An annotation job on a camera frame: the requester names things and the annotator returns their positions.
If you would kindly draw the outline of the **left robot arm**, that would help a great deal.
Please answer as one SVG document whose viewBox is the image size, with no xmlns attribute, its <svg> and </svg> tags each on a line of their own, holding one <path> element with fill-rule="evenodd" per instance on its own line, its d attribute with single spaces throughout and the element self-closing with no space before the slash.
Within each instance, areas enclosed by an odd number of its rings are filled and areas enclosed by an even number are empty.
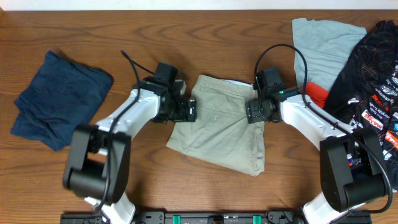
<svg viewBox="0 0 398 224">
<path fill-rule="evenodd" d="M 136 207 L 126 195 L 132 139 L 152 119 L 194 121 L 196 102 L 182 97 L 185 90 L 183 80 L 142 81 L 107 118 L 76 127 L 62 182 L 93 211 L 63 214 L 61 223 L 133 223 Z"/>
</svg>

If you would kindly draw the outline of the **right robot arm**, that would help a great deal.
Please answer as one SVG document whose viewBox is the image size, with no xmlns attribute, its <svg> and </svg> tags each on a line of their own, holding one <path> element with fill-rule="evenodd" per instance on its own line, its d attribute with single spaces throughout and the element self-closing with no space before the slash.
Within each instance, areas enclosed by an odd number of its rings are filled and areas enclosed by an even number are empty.
<svg viewBox="0 0 398 224">
<path fill-rule="evenodd" d="M 297 88 L 268 91 L 245 104 L 249 123 L 283 121 L 300 131 L 319 150 L 322 191 L 296 212 L 268 211 L 268 223 L 364 223 L 372 211 L 360 207 L 387 197 L 392 186 L 371 128 L 341 123 Z"/>
</svg>

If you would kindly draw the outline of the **khaki grey shorts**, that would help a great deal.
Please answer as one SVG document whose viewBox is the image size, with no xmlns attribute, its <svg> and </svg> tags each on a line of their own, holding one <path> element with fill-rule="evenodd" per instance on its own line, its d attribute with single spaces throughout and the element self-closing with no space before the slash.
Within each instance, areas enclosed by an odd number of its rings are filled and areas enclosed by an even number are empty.
<svg viewBox="0 0 398 224">
<path fill-rule="evenodd" d="M 176 123 L 167 147 L 212 164 L 257 176 L 265 170 L 263 122 L 248 123 L 245 104 L 252 85 L 200 75 L 192 89 L 193 123 Z"/>
</svg>

